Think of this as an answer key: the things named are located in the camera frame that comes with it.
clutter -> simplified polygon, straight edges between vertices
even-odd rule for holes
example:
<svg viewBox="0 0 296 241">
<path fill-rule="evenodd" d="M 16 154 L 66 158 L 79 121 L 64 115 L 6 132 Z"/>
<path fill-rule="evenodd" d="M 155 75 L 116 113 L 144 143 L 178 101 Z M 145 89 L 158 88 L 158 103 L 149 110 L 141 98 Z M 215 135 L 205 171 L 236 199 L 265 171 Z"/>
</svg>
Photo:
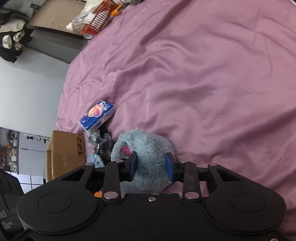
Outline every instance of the clutter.
<svg viewBox="0 0 296 241">
<path fill-rule="evenodd" d="M 106 28 L 110 23 L 108 21 L 113 10 L 115 10 L 118 5 L 112 0 L 104 0 L 94 11 L 95 17 L 89 24 L 85 24 L 81 33 L 87 33 L 96 35 L 100 31 Z"/>
<path fill-rule="evenodd" d="M 105 128 L 97 129 L 90 137 L 89 143 L 94 146 L 94 153 L 107 165 L 111 161 L 112 138 Z"/>
<path fill-rule="evenodd" d="M 31 30 L 26 29 L 25 21 L 11 19 L 0 27 L 0 56 L 9 62 L 15 62 L 22 53 L 25 44 L 31 42 Z"/>
<path fill-rule="evenodd" d="M 118 16 L 119 14 L 121 14 L 121 12 L 126 8 L 127 4 L 126 3 L 122 3 L 120 4 L 117 8 L 115 8 L 112 12 L 111 12 L 111 16 L 108 18 L 107 22 L 111 23 L 113 18 Z"/>
<path fill-rule="evenodd" d="M 53 131 L 46 150 L 46 179 L 51 181 L 85 164 L 84 137 Z"/>
<path fill-rule="evenodd" d="M 11 148 L 11 160 L 13 162 L 17 162 L 17 149 L 16 148 Z"/>
<path fill-rule="evenodd" d="M 66 29 L 73 34 L 81 34 L 81 31 L 86 23 L 90 23 L 94 18 L 93 12 L 95 8 L 90 9 L 87 12 L 80 13 L 79 15 L 73 18 L 73 21 L 66 26 Z"/>
<path fill-rule="evenodd" d="M 78 123 L 88 135 L 91 135 L 114 113 L 115 107 L 111 103 L 102 100 L 85 113 Z"/>
<path fill-rule="evenodd" d="M 93 163 L 95 168 L 106 166 L 101 157 L 97 154 L 90 154 L 87 158 L 87 162 Z"/>
<path fill-rule="evenodd" d="M 127 149 L 137 152 L 138 168 L 132 182 L 121 182 L 121 193 L 159 193 L 171 184 L 165 169 L 165 154 L 175 157 L 173 145 L 164 137 L 130 130 L 115 143 L 111 160 L 127 159 Z"/>
</svg>

white wall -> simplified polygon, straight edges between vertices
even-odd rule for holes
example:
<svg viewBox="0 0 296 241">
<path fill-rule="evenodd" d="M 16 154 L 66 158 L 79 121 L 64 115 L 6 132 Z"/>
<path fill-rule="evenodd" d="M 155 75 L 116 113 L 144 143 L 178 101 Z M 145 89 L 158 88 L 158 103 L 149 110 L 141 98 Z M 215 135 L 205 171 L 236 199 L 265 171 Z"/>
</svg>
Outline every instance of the white wall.
<svg viewBox="0 0 296 241">
<path fill-rule="evenodd" d="M 14 64 L 0 58 L 0 126 L 50 137 L 68 66 L 31 49 Z"/>
</svg>

pink bedsheet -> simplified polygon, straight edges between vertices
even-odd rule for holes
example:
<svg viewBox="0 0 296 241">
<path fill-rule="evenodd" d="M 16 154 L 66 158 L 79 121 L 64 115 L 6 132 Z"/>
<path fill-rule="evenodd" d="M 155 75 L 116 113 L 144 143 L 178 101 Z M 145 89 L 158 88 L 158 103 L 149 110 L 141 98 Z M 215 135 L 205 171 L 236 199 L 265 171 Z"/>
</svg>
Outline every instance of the pink bedsheet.
<svg viewBox="0 0 296 241">
<path fill-rule="evenodd" d="M 146 0 L 71 63 L 57 129 L 98 100 L 131 128 L 167 137 L 177 157 L 225 166 L 282 195 L 296 240 L 296 6 L 288 0 Z"/>
</svg>

pink tongue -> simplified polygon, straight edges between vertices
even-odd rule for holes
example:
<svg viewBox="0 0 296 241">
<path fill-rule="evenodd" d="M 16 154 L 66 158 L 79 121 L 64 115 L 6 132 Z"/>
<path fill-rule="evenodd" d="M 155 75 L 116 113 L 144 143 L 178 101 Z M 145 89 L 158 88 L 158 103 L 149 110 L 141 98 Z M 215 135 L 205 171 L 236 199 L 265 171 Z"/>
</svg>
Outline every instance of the pink tongue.
<svg viewBox="0 0 296 241">
<path fill-rule="evenodd" d="M 130 156 L 133 153 L 128 146 L 122 147 L 120 151 L 126 156 Z"/>
</svg>

blue tissue pack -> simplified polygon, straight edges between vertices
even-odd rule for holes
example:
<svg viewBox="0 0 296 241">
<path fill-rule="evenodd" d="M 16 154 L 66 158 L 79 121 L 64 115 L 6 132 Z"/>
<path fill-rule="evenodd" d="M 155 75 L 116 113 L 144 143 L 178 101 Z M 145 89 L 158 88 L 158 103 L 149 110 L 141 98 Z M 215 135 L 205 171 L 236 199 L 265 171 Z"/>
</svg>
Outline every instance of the blue tissue pack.
<svg viewBox="0 0 296 241">
<path fill-rule="evenodd" d="M 89 135 L 93 134 L 106 120 L 115 113 L 115 107 L 106 101 L 98 102 L 78 121 Z"/>
</svg>

